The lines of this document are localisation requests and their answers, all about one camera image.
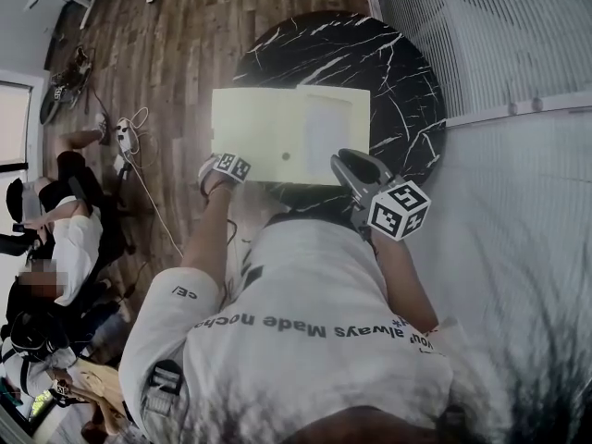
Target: wooden floor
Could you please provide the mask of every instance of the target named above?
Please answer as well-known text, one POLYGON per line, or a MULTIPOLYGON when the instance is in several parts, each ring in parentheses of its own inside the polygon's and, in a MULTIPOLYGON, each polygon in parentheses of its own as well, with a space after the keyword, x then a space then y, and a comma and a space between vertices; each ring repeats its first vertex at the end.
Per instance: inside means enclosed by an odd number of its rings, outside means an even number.
MULTIPOLYGON (((283 19, 323 9, 368 13, 366 0, 97 0, 85 31, 79 30, 82 10, 70 6, 57 32, 68 42, 50 59, 52 73, 62 70, 81 43, 94 52, 92 85, 112 119, 132 117, 141 107, 150 116, 142 131, 142 173, 154 201, 182 248, 199 220, 204 202, 197 172, 210 154, 212 90, 228 87, 241 55, 257 37, 283 19)), ((92 124, 99 105, 89 98, 89 113, 81 99, 61 111, 45 128, 45 173, 56 174, 53 139, 92 124)), ((97 178, 109 186, 115 176, 118 147, 94 145, 83 154, 97 178)), ((159 271, 177 265, 179 254, 158 219, 138 177, 124 185, 124 198, 137 216, 125 227, 139 251, 112 265, 109 275, 120 289, 137 280, 133 307, 138 309, 150 281, 159 271)), ((233 206, 233 211, 241 206, 233 206)), ((237 242, 246 242, 240 233, 237 242)))

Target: black marble tabletop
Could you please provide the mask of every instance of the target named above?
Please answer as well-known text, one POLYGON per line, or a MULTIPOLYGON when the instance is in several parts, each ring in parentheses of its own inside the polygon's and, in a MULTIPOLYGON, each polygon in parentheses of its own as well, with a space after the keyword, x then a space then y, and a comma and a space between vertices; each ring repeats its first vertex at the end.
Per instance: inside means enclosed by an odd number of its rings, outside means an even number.
MULTIPOLYGON (((419 186, 426 181, 444 145, 446 107, 434 71, 401 33, 365 15, 308 13, 264 34, 234 77, 236 87, 299 84, 370 91, 370 154, 406 180, 419 186)), ((329 187, 306 187, 306 196, 294 185, 269 190, 304 211, 348 197, 329 187)))

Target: black chair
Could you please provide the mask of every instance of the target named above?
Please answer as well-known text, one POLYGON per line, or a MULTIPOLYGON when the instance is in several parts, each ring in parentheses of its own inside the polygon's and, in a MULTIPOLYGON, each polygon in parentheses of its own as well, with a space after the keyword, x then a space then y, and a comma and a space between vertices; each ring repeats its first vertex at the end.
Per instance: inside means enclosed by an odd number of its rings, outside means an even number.
MULTIPOLYGON (((103 188, 89 167, 85 167, 79 175, 68 180, 73 195, 77 199, 86 203, 89 214, 93 212, 93 205, 100 209, 101 225, 103 226, 103 235, 101 236, 99 244, 99 258, 80 290, 92 287, 101 270, 115 262, 124 253, 135 253, 135 247, 128 243, 121 226, 121 218, 129 216, 130 213, 127 211, 120 211, 118 208, 120 204, 123 204, 119 198, 123 176, 125 175, 125 171, 129 169, 130 166, 126 166, 119 172, 117 188, 113 195, 107 195, 104 193, 103 188)), ((53 248, 44 250, 42 246, 36 251, 32 250, 33 243, 36 239, 37 234, 32 231, 25 231, 25 234, 21 236, 2 235, 0 236, 0 253, 20 256, 26 252, 30 252, 30 257, 32 258, 51 258, 52 252, 49 250, 53 250, 53 248)), ((96 299, 98 298, 79 294, 79 297, 77 297, 68 307, 59 306, 54 302, 42 299, 36 299, 33 303, 41 309, 49 308, 57 315, 66 314, 69 317, 75 317, 88 312, 96 299)), ((9 324, 11 323, 11 319, 20 313, 20 311, 23 310, 23 307, 26 304, 29 304, 30 301, 31 298, 19 288, 18 282, 16 281, 11 288, 6 308, 6 319, 9 324)))
POLYGON ((130 214, 118 208, 122 204, 119 192, 124 174, 124 172, 119 173, 116 192, 113 195, 106 195, 103 192, 103 188, 89 167, 85 167, 78 176, 68 180, 74 197, 86 203, 89 214, 93 213, 93 206, 101 211, 103 235, 99 244, 99 259, 85 284, 93 283, 99 272, 115 262, 123 253, 132 255, 136 252, 136 248, 128 243, 121 227, 121 218, 130 214))

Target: yellow paper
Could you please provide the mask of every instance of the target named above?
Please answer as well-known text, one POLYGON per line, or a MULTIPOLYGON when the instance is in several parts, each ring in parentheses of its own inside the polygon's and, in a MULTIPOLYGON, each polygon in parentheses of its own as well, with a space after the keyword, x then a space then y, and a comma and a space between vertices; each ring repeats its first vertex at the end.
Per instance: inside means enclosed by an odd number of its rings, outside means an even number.
POLYGON ((216 90, 212 125, 213 152, 248 161, 248 180, 338 185, 330 154, 339 148, 368 153, 370 92, 323 86, 216 90))

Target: white cable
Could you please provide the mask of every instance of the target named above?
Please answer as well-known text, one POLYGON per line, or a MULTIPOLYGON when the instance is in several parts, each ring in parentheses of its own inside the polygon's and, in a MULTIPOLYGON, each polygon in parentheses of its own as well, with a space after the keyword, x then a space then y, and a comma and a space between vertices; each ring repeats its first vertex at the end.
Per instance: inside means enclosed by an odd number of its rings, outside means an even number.
POLYGON ((177 250, 177 252, 179 252, 179 255, 181 255, 181 258, 183 257, 183 252, 179 249, 179 247, 177 246, 177 244, 175 243, 175 239, 173 239, 173 234, 170 233, 170 230, 167 227, 167 224, 165 224, 165 219, 163 219, 163 217, 160 214, 160 211, 158 210, 158 207, 156 206, 156 203, 154 202, 154 199, 152 197, 152 195, 150 194, 150 191, 148 191, 148 187, 144 184, 144 181, 142 179, 142 176, 140 174, 140 171, 138 169, 144 169, 145 167, 149 167, 151 166, 155 161, 156 161, 156 155, 154 156, 154 160, 152 161, 152 163, 150 163, 147 166, 137 166, 133 156, 137 153, 140 152, 140 137, 141 136, 147 136, 147 135, 151 135, 148 132, 143 132, 138 134, 137 130, 139 130, 144 123, 146 123, 146 120, 148 119, 148 116, 150 115, 150 111, 148 110, 148 107, 142 107, 140 110, 138 110, 132 118, 120 118, 119 121, 117 122, 117 125, 119 126, 120 123, 122 121, 127 121, 129 124, 129 128, 130 131, 134 134, 134 136, 136 137, 136 143, 137 143, 137 149, 136 151, 132 151, 131 149, 129 149, 128 151, 125 151, 123 149, 123 147, 121 146, 121 141, 119 140, 119 137, 116 136, 117 138, 117 143, 119 144, 119 150, 121 151, 121 155, 123 156, 123 159, 125 159, 128 163, 131 164, 131 167, 133 167, 134 171, 136 172, 136 175, 138 176, 138 179, 140 180, 140 183, 142 184, 142 186, 144 187, 144 190, 146 191, 146 194, 148 194, 148 199, 150 199, 150 202, 152 203, 152 206, 154 208, 154 210, 156 211, 156 213, 158 214, 158 219, 160 220, 160 223, 162 224, 163 228, 165 229, 165 232, 168 234, 168 237, 170 238, 171 243, 173 244, 173 246, 175 247, 175 249, 177 250), (142 122, 139 125, 135 125, 133 123, 133 120, 141 113, 142 110, 146 111, 146 116, 144 117, 144 119, 142 120, 142 122))

